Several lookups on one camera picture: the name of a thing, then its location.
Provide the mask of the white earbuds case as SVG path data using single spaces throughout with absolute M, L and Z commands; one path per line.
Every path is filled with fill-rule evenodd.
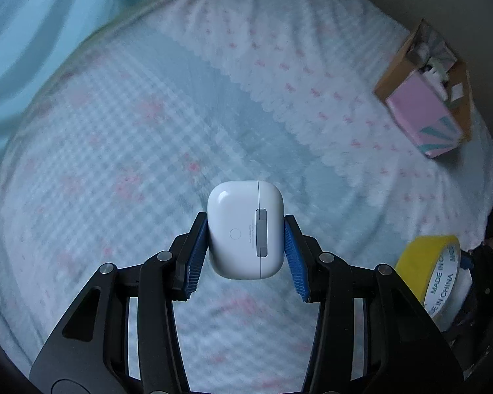
M 227 279 L 264 279 L 284 258 L 282 195 L 265 181 L 217 185 L 207 200 L 209 250 L 214 270 Z

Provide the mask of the yellow tape roll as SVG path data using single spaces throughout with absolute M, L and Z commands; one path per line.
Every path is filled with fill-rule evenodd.
M 454 235 L 418 236 L 405 247 L 395 270 L 441 332 L 460 268 L 460 245 Z

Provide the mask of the cardboard box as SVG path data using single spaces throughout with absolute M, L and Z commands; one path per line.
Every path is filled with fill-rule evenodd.
M 471 139 L 467 64 L 426 20 L 406 38 L 374 93 L 426 158 L 438 158 Z

